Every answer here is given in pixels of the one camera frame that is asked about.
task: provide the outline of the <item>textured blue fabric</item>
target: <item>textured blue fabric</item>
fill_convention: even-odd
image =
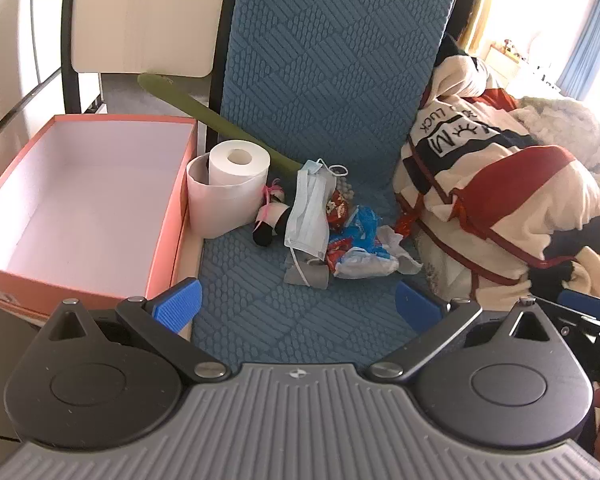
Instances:
[[[236,0],[221,113],[285,155],[343,164],[355,201],[386,222],[390,179],[429,79],[452,0]],[[251,362],[368,364],[413,336],[399,275],[285,285],[287,251],[251,226],[205,242],[194,338]]]

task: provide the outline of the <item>orange box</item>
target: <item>orange box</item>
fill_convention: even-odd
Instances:
[[[169,288],[196,134],[191,118],[53,117],[0,177],[0,307],[45,320],[64,298]]]

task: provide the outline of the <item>chair backrest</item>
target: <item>chair backrest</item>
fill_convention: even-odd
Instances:
[[[212,69],[222,0],[62,0],[67,113],[80,113],[78,73],[202,78]]]
[[[235,0],[221,113],[298,161],[385,186],[453,0]]]

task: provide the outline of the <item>gray ribbed plate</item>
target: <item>gray ribbed plate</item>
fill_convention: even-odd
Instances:
[[[600,465],[571,441],[533,454],[473,449],[432,427],[403,389],[352,365],[244,365],[193,388],[134,444],[94,453],[25,444],[0,467],[0,480],[496,478],[593,480]]]

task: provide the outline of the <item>pink ribbon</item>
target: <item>pink ribbon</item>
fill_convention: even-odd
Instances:
[[[262,186],[262,193],[264,194],[264,198],[266,201],[266,204],[264,206],[264,211],[262,212],[262,218],[267,217],[267,212],[269,211],[271,194],[274,191],[282,191],[282,187],[278,185],[279,182],[280,182],[279,178],[274,178],[271,181],[271,186],[266,186],[266,184],[264,186]],[[264,222],[264,220],[258,220],[258,222],[256,223],[256,227],[254,227],[253,230],[255,231],[259,227],[259,225],[262,224],[262,222]]]

